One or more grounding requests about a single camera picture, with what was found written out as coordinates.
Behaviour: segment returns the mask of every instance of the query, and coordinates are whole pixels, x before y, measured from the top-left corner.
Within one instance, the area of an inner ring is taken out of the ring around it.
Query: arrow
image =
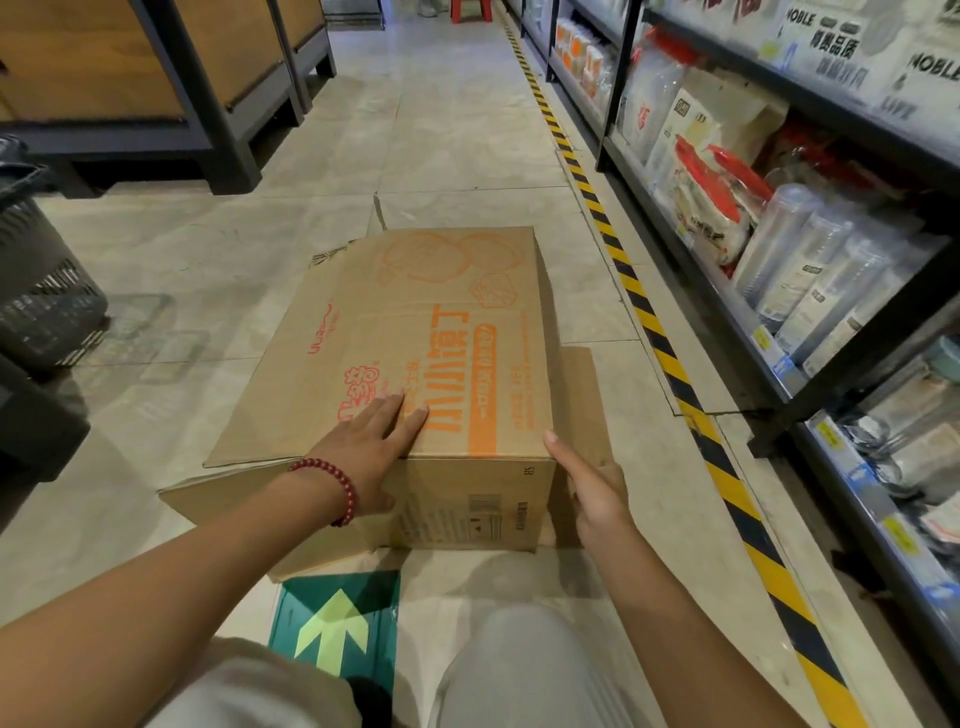
[[[347,644],[347,634],[353,639],[364,654],[367,653],[367,639],[370,636],[370,625],[362,614],[357,611],[350,601],[350,597],[339,589],[327,603],[320,608],[297,633],[297,648],[294,657],[320,638],[320,648],[317,650],[317,667],[329,672],[334,677],[340,677],[340,669],[344,663],[344,647]]]

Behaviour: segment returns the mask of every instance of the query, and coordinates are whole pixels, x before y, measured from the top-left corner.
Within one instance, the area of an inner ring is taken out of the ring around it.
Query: bracelet
[[[331,523],[330,525],[337,528],[341,528],[353,520],[353,516],[356,512],[356,502],[357,502],[357,489],[353,486],[353,481],[350,480],[349,475],[340,470],[337,466],[332,463],[328,463],[326,460],[321,460],[319,457],[302,457],[300,460],[291,465],[287,472],[291,473],[292,471],[298,471],[300,468],[320,468],[322,471],[326,471],[333,475],[342,486],[344,486],[344,492],[347,494],[347,512],[339,519]]]

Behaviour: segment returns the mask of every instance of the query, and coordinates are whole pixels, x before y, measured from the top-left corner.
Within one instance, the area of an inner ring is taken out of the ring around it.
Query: person's right hand
[[[553,430],[543,433],[547,452],[573,478],[573,507],[577,515],[577,534],[589,547],[611,528],[635,527],[627,506],[627,484],[616,463],[594,468]]]

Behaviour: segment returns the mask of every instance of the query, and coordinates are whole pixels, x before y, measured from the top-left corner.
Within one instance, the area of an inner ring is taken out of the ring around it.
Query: hazard tape
[[[770,533],[754,505],[747,486],[736,474],[713,419],[704,412],[700,400],[697,399],[690,378],[686,375],[684,366],[677,358],[673,347],[670,346],[666,331],[663,330],[654,307],[644,293],[643,286],[640,285],[634,266],[610,224],[610,218],[607,217],[596,192],[590,186],[587,175],[580,166],[564,130],[553,115],[553,111],[550,110],[546,97],[540,91],[537,77],[530,69],[513,29],[509,22],[502,24],[514,49],[516,60],[523,70],[530,90],[533,91],[534,99],[537,100],[537,106],[540,107],[543,120],[553,134],[560,154],[576,182],[580,196],[587,205],[593,225],[600,233],[607,253],[613,260],[613,265],[620,276],[620,282],[627,291],[643,333],[653,347],[660,368],[670,385],[670,391],[680,406],[697,449],[704,458],[710,478],[727,506],[733,525],[736,526],[747,554],[797,652],[797,659],[817,696],[820,707],[833,728],[867,728],[868,723],[860,713],[836,661],[830,655],[817,621],[806,606],[793,574],[777,552],[777,547],[770,538]]]

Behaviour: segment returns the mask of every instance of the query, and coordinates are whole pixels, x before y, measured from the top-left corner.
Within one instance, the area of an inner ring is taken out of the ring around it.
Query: white pants
[[[148,728],[360,728],[350,686],[260,644],[215,640]],[[552,610],[493,614],[447,669],[430,728],[632,728],[616,685]]]

